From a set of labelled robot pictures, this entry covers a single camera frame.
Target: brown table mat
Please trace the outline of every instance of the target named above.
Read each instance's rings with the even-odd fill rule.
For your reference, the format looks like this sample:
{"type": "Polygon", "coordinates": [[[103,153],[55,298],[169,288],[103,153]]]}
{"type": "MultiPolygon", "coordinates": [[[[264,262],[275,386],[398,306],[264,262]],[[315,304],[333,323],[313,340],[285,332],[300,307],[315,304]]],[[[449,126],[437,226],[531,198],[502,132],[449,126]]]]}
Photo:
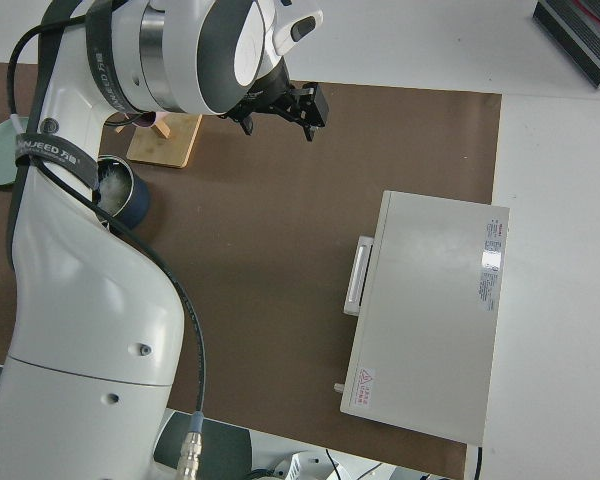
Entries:
{"type": "MultiPolygon", "coordinates": [[[[31,76],[33,67],[23,69],[31,76]]],[[[6,118],[0,65],[0,121],[6,118]]],[[[382,192],[491,201],[500,97],[324,85],[327,128],[256,116],[252,137],[205,117],[183,170],[134,165],[152,204],[138,232],[189,290],[208,349],[209,417],[336,450],[462,477],[465,447],[340,413],[356,319],[342,313],[359,235],[382,192]]],[[[20,82],[20,91],[33,84],[20,82]]],[[[26,99],[21,101],[24,107],[26,99]]],[[[106,133],[124,156],[131,135],[106,133]]],[[[15,314],[0,191],[0,362],[15,314]]],[[[188,327],[170,406],[190,411],[196,357],[188,327]]]]}

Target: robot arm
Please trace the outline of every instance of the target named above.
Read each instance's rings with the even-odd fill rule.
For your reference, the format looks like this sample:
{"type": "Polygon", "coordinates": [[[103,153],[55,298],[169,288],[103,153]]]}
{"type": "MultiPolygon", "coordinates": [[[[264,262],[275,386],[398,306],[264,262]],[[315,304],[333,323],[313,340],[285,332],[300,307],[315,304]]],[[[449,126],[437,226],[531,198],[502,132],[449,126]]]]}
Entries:
{"type": "MultiPolygon", "coordinates": [[[[155,0],[142,11],[124,8],[130,14],[112,29],[113,54],[136,109],[222,114],[248,134],[250,113],[276,113],[300,124],[309,140],[325,125],[318,84],[296,90],[283,58],[322,24],[314,0],[155,0]],[[124,31],[128,23],[137,36],[124,31]]],[[[97,79],[93,66],[92,73],[97,79]]]]}
{"type": "MultiPolygon", "coordinates": [[[[308,13],[296,10],[300,0],[53,1],[45,23],[87,16],[42,39],[22,137],[41,138],[25,147],[44,164],[21,167],[12,200],[18,309],[0,379],[0,480],[174,478],[152,453],[182,343],[180,298],[164,270],[103,229],[42,167],[90,199],[73,167],[93,168],[116,111],[228,114],[261,97],[260,82],[276,86],[272,106],[297,115],[302,94],[288,85],[282,55],[322,21],[303,1],[308,13]]],[[[199,427],[178,479],[196,476],[199,427]]]]}

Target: wooden stand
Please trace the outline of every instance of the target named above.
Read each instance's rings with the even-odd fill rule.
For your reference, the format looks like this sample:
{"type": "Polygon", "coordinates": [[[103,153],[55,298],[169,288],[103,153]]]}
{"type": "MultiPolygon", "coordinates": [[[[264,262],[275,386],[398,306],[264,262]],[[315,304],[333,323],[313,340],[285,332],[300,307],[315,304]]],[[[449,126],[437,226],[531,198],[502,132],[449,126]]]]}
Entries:
{"type": "Polygon", "coordinates": [[[134,162],[183,168],[189,161],[202,115],[170,113],[149,128],[136,128],[127,151],[134,162]]]}

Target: black cable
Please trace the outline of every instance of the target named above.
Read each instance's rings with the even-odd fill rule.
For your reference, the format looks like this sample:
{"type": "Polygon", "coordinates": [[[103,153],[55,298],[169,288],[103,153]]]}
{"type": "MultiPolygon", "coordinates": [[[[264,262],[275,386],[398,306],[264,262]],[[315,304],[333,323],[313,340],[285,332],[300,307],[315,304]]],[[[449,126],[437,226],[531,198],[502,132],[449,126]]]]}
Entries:
{"type": "Polygon", "coordinates": [[[257,468],[255,470],[250,471],[244,476],[244,480],[256,480],[258,478],[263,477],[273,477],[275,475],[275,470],[267,470],[266,468],[257,468]]]}
{"type": "Polygon", "coordinates": [[[133,122],[142,117],[142,113],[138,113],[137,115],[132,115],[131,117],[127,117],[124,120],[120,120],[119,122],[107,120],[104,124],[107,127],[124,127],[125,125],[131,125],[133,122]]]}
{"type": "Polygon", "coordinates": [[[196,401],[196,411],[202,412],[202,408],[204,406],[204,394],[205,394],[205,386],[206,386],[206,377],[207,377],[207,362],[206,362],[206,353],[204,348],[204,338],[202,337],[202,329],[200,327],[200,321],[198,319],[198,315],[195,311],[193,303],[187,295],[186,290],[182,286],[182,284],[178,281],[171,268],[166,264],[162,258],[156,253],[153,248],[151,248],[148,244],[146,244],[142,239],[140,239],[135,233],[133,233],[124,223],[122,223],[117,218],[113,217],[102,208],[98,207],[92,201],[83,197],[80,193],[75,191],[69,185],[67,185],[62,179],[60,179],[56,174],[54,174],[47,166],[44,164],[42,160],[36,157],[29,157],[31,163],[38,168],[38,170],[49,180],[51,180],[57,187],[59,187],[62,191],[76,199],[82,205],[87,207],[89,210],[94,212],[96,215],[104,218],[108,221],[116,230],[124,234],[128,237],[133,243],[135,243],[140,251],[142,251],[156,266],[164,272],[167,278],[171,281],[173,287],[176,289],[180,300],[182,301],[183,306],[186,308],[189,318],[193,324],[193,328],[196,334],[196,341],[198,345],[198,398],[196,401]]]}
{"type": "MultiPolygon", "coordinates": [[[[112,11],[116,11],[122,5],[127,3],[129,0],[115,0],[112,4],[112,11]]],[[[16,67],[18,66],[18,58],[24,47],[31,41],[32,38],[40,35],[41,33],[55,32],[64,30],[67,27],[73,27],[75,25],[81,25],[85,22],[86,15],[79,15],[77,17],[62,20],[60,22],[45,23],[33,27],[27,33],[25,33],[16,46],[11,52],[11,58],[9,58],[9,65],[7,66],[7,102],[9,105],[9,113],[15,115],[18,113],[16,108],[16,96],[15,96],[15,78],[16,78],[16,67]]]]}
{"type": "Polygon", "coordinates": [[[338,467],[336,467],[336,462],[334,462],[333,458],[331,458],[331,454],[329,453],[329,449],[325,448],[324,451],[327,452],[327,457],[329,457],[329,460],[331,460],[331,465],[333,465],[333,471],[336,472],[336,476],[338,477],[338,480],[342,480],[342,478],[340,477],[340,472],[338,472],[338,467]]]}
{"type": "Polygon", "coordinates": [[[376,465],[373,468],[370,468],[369,470],[367,470],[366,472],[364,472],[362,475],[360,475],[356,480],[361,480],[362,478],[366,477],[367,475],[369,475],[372,472],[375,472],[377,469],[379,469],[382,466],[382,463],[379,463],[378,465],[376,465]]]}
{"type": "Polygon", "coordinates": [[[480,480],[480,470],[482,470],[482,447],[478,447],[478,461],[476,462],[476,474],[473,480],[480,480]]]}

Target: black strap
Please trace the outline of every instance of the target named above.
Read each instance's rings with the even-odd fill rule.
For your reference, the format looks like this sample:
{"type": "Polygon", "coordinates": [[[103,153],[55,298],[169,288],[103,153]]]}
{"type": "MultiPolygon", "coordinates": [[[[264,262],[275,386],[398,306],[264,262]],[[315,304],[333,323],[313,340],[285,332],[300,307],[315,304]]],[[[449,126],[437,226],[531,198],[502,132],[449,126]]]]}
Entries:
{"type": "Polygon", "coordinates": [[[98,163],[64,138],[44,133],[21,133],[16,137],[16,163],[28,163],[29,155],[64,167],[91,190],[98,188],[98,163]]]}
{"type": "Polygon", "coordinates": [[[113,0],[96,0],[86,14],[84,26],[91,76],[109,105],[122,113],[140,113],[125,97],[116,75],[111,46],[113,8],[113,0]]]}

